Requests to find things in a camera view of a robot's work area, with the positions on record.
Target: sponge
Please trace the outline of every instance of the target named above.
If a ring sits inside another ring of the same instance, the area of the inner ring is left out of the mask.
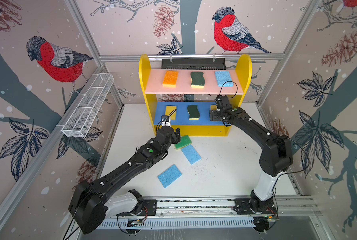
[[[183,147],[188,146],[189,144],[192,144],[192,141],[188,135],[185,135],[181,137],[181,141],[179,143],[175,144],[175,148],[176,150],[179,150]]]
[[[166,106],[166,108],[165,108],[165,115],[169,115],[173,110],[175,110],[177,107],[176,106]],[[170,119],[171,120],[176,120],[176,113],[177,113],[177,111],[176,112],[174,112],[173,114],[172,114],[172,116],[170,116]]]
[[[191,80],[193,88],[204,88],[205,79],[203,77],[203,72],[191,72]]]
[[[232,81],[229,71],[215,71],[217,86],[221,87],[227,81]],[[233,82],[228,82],[224,84],[224,87],[232,87]]]
[[[161,184],[166,188],[171,183],[173,183],[176,179],[181,176],[182,173],[176,167],[176,165],[170,166],[167,170],[165,170],[162,174],[158,175],[158,179],[160,180]]]
[[[200,112],[197,105],[188,105],[189,120],[199,120]]]
[[[164,81],[162,81],[162,86],[175,88],[178,75],[178,71],[166,71]]]
[[[198,160],[201,160],[201,156],[197,153],[192,144],[181,149],[181,151],[182,153],[184,153],[184,155],[191,164],[197,162]]]

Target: pink shelf board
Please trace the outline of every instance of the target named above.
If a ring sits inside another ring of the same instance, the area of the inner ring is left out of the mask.
[[[150,71],[147,88],[147,94],[219,94],[221,87],[217,86],[215,70],[175,70],[178,71],[177,83],[175,88],[168,88],[162,86],[164,80],[165,69],[152,69]],[[238,86],[238,95],[243,95],[243,89],[237,78],[234,70],[227,70],[230,73],[232,81]],[[191,87],[191,72],[203,72],[205,79],[204,88]],[[236,86],[223,87],[221,94],[235,94]]]

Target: white tabletop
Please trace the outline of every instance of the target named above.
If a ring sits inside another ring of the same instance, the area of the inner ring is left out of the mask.
[[[131,158],[136,146],[154,137],[145,104],[126,104],[124,108],[101,176]],[[264,125],[254,103],[243,103],[241,108]],[[181,150],[171,146],[164,160],[130,180],[116,194],[135,189],[146,197],[250,195],[261,172],[258,163],[261,148],[245,132],[231,128],[228,137],[191,137],[192,145],[202,157],[193,165]],[[157,176],[173,164],[182,175],[164,188]],[[276,195],[296,194],[287,175],[281,176],[276,190]]]

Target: blue sponge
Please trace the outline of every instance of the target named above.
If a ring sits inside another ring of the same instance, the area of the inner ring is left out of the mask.
[[[184,155],[191,164],[197,162],[198,160],[201,160],[201,156],[197,153],[192,144],[182,148],[181,151],[184,153]]]
[[[164,188],[166,188],[171,183],[173,183],[174,180],[178,179],[181,175],[182,173],[180,172],[180,170],[176,167],[176,165],[173,164],[157,177],[160,180],[161,184],[164,186]]]
[[[232,81],[229,71],[215,71],[217,86],[221,87],[227,81]],[[232,87],[233,82],[224,84],[224,87]]]

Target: white wire mesh basket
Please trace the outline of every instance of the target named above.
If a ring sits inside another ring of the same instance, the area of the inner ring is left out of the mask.
[[[67,137],[86,137],[113,82],[112,74],[99,73],[96,76],[61,130]]]

